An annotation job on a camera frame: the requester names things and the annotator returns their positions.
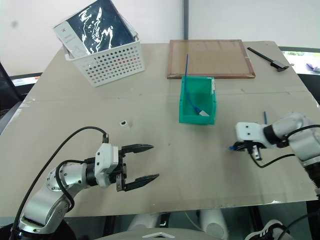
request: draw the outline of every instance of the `chair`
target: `chair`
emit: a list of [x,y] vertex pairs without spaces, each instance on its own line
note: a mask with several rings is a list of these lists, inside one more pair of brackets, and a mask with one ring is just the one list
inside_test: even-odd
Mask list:
[[7,113],[0,119],[0,134],[20,106],[24,97],[20,95],[0,62],[0,113]]

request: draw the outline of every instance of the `table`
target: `table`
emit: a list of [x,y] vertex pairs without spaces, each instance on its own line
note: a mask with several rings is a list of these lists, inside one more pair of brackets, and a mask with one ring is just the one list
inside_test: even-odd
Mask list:
[[[271,41],[246,46],[287,63]],[[160,176],[139,189],[116,192],[92,187],[75,197],[67,216],[106,216],[225,208],[315,200],[314,186],[294,157],[257,168],[245,152],[228,151],[236,140],[237,122],[270,122],[290,111],[320,122],[317,102],[292,68],[275,68],[250,54],[255,79],[217,79],[215,125],[181,124],[180,80],[167,80],[168,44],[143,44],[145,72],[94,88],[70,63],[62,50],[53,58],[13,119],[0,135],[0,217],[14,216],[35,175],[73,131],[101,127],[110,143],[124,146],[152,144],[154,148],[128,154],[128,181],[149,174]],[[127,120],[130,130],[119,122]],[[101,134],[76,135],[49,165],[47,173],[66,159],[94,156]],[[291,153],[289,147],[262,150],[265,162]]]

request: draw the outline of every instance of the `sneaker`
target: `sneaker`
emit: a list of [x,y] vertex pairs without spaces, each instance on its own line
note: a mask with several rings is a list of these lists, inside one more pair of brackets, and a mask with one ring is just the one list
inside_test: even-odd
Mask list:
[[278,220],[270,220],[261,231],[250,233],[244,240],[274,240],[274,229],[285,230],[286,227]]

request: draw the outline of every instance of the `green container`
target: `green container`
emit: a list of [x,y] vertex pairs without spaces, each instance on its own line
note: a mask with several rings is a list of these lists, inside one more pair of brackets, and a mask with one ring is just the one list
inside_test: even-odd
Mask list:
[[[199,115],[192,104],[209,116]],[[187,124],[215,124],[216,117],[215,78],[206,76],[183,76],[179,103],[179,122]]]

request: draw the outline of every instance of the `wooden board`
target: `wooden board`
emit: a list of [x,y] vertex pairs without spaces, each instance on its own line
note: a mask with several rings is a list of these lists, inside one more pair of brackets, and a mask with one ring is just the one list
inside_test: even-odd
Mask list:
[[181,79],[185,74],[187,54],[189,76],[217,79],[256,77],[241,40],[170,40],[168,79]]

